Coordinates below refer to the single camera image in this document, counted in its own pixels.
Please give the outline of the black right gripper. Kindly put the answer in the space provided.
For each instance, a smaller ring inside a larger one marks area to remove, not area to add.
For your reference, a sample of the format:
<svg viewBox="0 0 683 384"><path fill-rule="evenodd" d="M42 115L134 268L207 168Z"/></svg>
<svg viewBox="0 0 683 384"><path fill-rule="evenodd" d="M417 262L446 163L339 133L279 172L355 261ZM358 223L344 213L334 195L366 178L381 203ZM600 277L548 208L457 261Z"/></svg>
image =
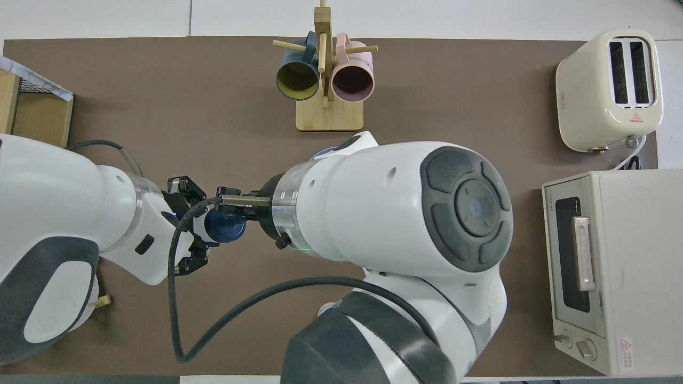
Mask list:
<svg viewBox="0 0 683 384"><path fill-rule="evenodd" d="M274 175L271 177L270 180L268 180L263 187L261 187L260 190L252 190L248 194L244 195L249 195L249 196L256 196L256 197L268 197L268 198L273 198L273 195L275 193L276 185L280 182L281 178L284 176L284 173L278 173L277 175ZM240 189L234 189L231 187L224 187L224 186L219 186L217 187L216 190L216 196L240 196L241 190ZM261 225L261 228L263 231L268 235L270 238L272 238L275 241L275 245L279 250L282 250L283 248L286 247L286 237L282 238L281 235L278 233L276 230L276 226L273 222L273 214L272 214L272 206L257 206L255 208L255 220L259 222Z"/></svg>

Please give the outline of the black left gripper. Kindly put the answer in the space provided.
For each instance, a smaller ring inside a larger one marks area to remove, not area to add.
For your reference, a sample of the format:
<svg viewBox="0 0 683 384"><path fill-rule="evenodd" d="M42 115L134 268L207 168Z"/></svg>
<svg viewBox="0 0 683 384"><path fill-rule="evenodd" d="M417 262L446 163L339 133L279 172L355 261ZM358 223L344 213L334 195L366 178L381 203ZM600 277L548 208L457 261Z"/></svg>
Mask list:
<svg viewBox="0 0 683 384"><path fill-rule="evenodd" d="M175 177L168 179L168 192L162 192L163 197L171 211L180 220L191 207L207 199L207 195L190 177ZM208 253L213 247L218 247L208 235L205 228L208 208L198 211L190 221L185 224L184 233L193 234L193 241L189 250L189 256L184 256L178 262L178 276L189 275L199 268L207 265Z"/></svg>

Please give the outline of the blue-capped translucent squeeze bottle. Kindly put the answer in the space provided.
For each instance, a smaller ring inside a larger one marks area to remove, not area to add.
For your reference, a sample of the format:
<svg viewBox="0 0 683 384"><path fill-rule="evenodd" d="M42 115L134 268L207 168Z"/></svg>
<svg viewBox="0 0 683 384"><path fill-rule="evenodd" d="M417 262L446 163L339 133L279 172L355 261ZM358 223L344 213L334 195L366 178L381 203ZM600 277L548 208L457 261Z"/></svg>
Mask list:
<svg viewBox="0 0 683 384"><path fill-rule="evenodd" d="M229 243L244 234L247 221L225 212L209 210L191 221L193 232L207 243Z"/></svg>

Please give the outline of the pale grey plate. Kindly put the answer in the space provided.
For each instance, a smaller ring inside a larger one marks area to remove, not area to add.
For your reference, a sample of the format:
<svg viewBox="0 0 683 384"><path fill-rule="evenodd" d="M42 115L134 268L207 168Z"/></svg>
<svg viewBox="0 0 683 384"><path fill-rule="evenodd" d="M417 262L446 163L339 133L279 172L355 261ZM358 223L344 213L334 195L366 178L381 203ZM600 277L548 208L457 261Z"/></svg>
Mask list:
<svg viewBox="0 0 683 384"><path fill-rule="evenodd" d="M95 275L93 277L92 289L90 292L90 296L87 300L86 306L83 309L83 312L80 315L80 317L78 318L78 320L76 321L76 323L73 326L71 326L71 328L69 328L68 332L76 330L79 326L83 325L88 320L88 318L90 318L93 311L95 311L96 304L94 304L94 303L96 301L98 301L99 297L100 297L99 281L98 281L97 275Z"/></svg>

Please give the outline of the brown table mat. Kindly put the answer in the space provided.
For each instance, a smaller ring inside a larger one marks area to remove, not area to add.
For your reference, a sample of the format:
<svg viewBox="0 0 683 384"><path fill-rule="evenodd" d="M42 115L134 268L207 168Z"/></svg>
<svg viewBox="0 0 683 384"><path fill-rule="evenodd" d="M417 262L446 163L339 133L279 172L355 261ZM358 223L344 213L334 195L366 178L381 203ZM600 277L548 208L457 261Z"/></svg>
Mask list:
<svg viewBox="0 0 683 384"><path fill-rule="evenodd" d="M381 144L435 140L478 151L505 180L514 239L502 263L508 307L472 377L593 377L556 350L540 187L612 168L624 146L588 155L557 129L555 70L581 41L376 39L376 87L365 129ZM346 141L349 133L302 133L295 103L276 90L283 52L270 37L154 37L8 41L3 55L75 95L70 143L125 146L146 177L166 188L187 175L207 194L259 189L270 177ZM99 282L112 304L10 374L278 375L289 340L339 286L278 294L229 323L189 364L178 364L168 292L107 260Z"/></svg>

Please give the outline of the wooden mug tree stand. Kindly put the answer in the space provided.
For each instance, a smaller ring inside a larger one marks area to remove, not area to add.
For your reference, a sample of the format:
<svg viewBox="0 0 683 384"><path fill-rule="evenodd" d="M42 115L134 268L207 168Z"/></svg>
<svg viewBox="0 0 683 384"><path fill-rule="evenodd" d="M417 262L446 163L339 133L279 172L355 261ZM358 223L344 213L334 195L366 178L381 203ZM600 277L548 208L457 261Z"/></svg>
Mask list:
<svg viewBox="0 0 683 384"><path fill-rule="evenodd" d="M314 9L314 32L317 36L318 70L320 84L317 93L303 101L295 101L295 126L300 131L358 131L364 126L363 102L345 102L334 95L331 86L331 75L335 61L335 42L337 36L332 33L332 13L327 0L319 0ZM273 45L286 49L304 51L293 42L273 41ZM376 45L352 48L349 53L378 51Z"/></svg>

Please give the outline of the dark teal mug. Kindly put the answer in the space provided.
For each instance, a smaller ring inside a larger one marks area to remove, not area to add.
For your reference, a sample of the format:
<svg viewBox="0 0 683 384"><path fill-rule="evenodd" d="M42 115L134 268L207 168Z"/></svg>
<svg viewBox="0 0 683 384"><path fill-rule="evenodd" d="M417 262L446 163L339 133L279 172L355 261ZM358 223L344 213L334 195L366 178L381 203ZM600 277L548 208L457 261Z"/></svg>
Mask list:
<svg viewBox="0 0 683 384"><path fill-rule="evenodd" d="M284 51L280 68L275 75L276 87L286 97L303 101L313 97L320 84L316 33L309 31L304 39L293 43L302 46L304 51Z"/></svg>

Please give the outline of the pink mug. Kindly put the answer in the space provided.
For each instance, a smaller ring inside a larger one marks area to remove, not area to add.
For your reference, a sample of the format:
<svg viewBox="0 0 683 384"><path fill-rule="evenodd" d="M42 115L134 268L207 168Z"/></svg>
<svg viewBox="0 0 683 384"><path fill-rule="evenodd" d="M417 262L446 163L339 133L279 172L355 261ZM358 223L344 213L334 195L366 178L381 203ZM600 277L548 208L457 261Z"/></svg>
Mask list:
<svg viewBox="0 0 683 384"><path fill-rule="evenodd" d="M337 34L331 86L334 95L345 102L363 102L371 97L374 91L372 53L349 53L347 51L361 47L366 47L366 44L352 41L347 33Z"/></svg>

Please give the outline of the wooden shelf unit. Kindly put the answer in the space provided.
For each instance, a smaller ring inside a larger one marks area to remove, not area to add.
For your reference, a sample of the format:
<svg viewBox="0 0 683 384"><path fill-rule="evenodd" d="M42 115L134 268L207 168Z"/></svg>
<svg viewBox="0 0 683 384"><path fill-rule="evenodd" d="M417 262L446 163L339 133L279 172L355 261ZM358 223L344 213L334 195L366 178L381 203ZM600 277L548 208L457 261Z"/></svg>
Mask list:
<svg viewBox="0 0 683 384"><path fill-rule="evenodd" d="M20 78L0 69L0 134L65 147L70 133L72 101L54 94L19 91Z"/></svg>

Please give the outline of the cream two-slot toaster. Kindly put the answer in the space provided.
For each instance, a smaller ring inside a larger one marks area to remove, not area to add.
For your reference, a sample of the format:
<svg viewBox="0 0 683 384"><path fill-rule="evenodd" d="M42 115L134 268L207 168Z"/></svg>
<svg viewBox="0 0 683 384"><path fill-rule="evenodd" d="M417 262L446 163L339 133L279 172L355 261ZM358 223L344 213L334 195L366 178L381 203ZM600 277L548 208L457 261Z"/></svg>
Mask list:
<svg viewBox="0 0 683 384"><path fill-rule="evenodd" d="M571 150L606 151L663 120L658 51L645 31L598 34L559 63L554 82L559 132Z"/></svg>

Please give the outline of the white toaster oven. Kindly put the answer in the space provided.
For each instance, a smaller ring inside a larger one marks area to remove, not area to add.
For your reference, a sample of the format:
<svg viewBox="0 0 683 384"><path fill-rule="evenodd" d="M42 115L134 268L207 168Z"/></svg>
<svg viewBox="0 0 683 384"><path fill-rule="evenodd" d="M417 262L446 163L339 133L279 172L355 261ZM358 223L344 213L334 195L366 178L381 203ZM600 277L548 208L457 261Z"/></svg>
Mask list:
<svg viewBox="0 0 683 384"><path fill-rule="evenodd" d="M683 169L542 186L554 346L608 377L683 377Z"/></svg>

